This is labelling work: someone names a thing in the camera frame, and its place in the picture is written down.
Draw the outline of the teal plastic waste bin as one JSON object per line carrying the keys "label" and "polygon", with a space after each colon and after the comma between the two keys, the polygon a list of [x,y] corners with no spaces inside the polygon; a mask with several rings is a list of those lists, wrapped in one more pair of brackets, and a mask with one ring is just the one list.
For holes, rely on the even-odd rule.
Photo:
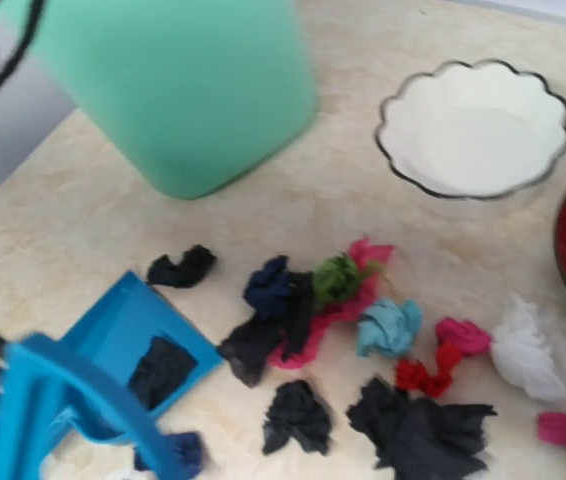
{"label": "teal plastic waste bin", "polygon": [[290,1],[50,1],[37,46],[138,172],[176,198],[263,162],[317,105]]}

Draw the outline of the blue plastic dustpan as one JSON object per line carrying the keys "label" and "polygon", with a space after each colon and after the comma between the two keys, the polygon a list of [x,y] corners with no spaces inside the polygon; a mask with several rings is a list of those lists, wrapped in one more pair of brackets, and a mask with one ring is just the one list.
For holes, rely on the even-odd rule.
{"label": "blue plastic dustpan", "polygon": [[60,343],[135,395],[154,420],[222,363],[216,347],[131,271]]}

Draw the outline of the green paper scrap left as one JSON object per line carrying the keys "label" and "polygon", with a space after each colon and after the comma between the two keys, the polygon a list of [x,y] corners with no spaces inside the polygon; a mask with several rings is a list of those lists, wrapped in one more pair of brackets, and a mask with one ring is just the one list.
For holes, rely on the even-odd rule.
{"label": "green paper scrap left", "polygon": [[321,304],[339,304],[358,291],[364,275],[354,259],[341,253],[326,259],[314,272],[312,286]]}

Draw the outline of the white paper scrap centre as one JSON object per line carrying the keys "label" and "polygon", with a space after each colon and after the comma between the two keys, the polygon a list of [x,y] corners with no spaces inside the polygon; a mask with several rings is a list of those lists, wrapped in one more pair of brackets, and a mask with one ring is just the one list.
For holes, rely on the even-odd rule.
{"label": "white paper scrap centre", "polygon": [[538,328],[538,307],[514,296],[492,331],[490,354],[495,368],[529,398],[557,403],[566,400],[566,386],[558,375],[553,350]]}

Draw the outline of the black scrap in dustpan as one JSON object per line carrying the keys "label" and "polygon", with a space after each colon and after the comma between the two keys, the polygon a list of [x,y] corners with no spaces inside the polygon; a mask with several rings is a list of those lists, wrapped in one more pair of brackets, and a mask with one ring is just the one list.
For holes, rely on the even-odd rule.
{"label": "black scrap in dustpan", "polygon": [[146,354],[139,360],[127,388],[152,410],[176,391],[198,366],[187,350],[155,336]]}

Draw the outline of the light blue paper scrap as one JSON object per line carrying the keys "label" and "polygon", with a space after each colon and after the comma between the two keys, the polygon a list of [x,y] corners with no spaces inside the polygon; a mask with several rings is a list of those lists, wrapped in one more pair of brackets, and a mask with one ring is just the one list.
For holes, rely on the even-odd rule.
{"label": "light blue paper scrap", "polygon": [[373,351],[387,357],[406,355],[421,324],[422,310],[413,300],[398,305],[389,298],[379,298],[359,318],[356,353],[359,357]]}

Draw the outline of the blue hand brush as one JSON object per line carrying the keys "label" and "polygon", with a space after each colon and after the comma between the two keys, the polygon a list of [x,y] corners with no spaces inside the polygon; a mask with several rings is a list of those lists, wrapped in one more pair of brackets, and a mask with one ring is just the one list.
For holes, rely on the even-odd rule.
{"label": "blue hand brush", "polygon": [[39,478],[63,413],[83,432],[111,426],[122,433],[157,478],[186,476],[145,406],[102,369],[40,333],[15,343],[0,337],[0,479]]}

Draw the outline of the white scalloped bowl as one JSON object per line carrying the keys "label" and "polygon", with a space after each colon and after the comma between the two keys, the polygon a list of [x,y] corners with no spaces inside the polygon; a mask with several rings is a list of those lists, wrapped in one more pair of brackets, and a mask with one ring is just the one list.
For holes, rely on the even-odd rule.
{"label": "white scalloped bowl", "polygon": [[391,172],[432,198],[510,198],[545,182],[566,154],[566,99],[502,60],[414,74],[379,116],[375,141]]}

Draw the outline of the black scrap near bin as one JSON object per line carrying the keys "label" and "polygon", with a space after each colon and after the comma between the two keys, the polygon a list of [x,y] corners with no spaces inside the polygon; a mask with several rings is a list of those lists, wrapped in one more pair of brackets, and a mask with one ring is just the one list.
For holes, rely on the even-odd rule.
{"label": "black scrap near bin", "polygon": [[211,250],[200,244],[194,245],[177,263],[168,255],[155,259],[148,268],[146,282],[177,289],[192,288],[210,273],[216,261]]}

